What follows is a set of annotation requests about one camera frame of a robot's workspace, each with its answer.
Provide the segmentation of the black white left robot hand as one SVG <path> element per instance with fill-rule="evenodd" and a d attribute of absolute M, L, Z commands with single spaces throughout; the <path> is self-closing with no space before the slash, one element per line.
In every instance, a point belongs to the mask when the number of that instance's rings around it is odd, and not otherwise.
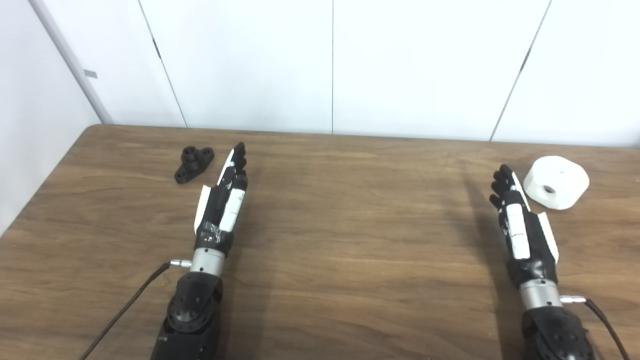
<path fill-rule="evenodd" d="M 234 243 L 234 227 L 249 187 L 246 164 L 246 145 L 238 142 L 227 156 L 216 185 L 203 187 L 205 203 L 195 228 L 194 250 L 212 249 L 228 256 Z"/>

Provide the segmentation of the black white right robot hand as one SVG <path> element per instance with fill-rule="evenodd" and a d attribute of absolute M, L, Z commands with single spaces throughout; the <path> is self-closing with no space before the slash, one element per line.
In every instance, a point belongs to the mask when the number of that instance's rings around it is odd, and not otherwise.
<path fill-rule="evenodd" d="M 506 269 L 517 288 L 532 280 L 558 283 L 558 248 L 545 213 L 530 208 L 517 174 L 501 164 L 493 174 L 489 202 L 498 213 L 498 223 L 509 254 Z"/>

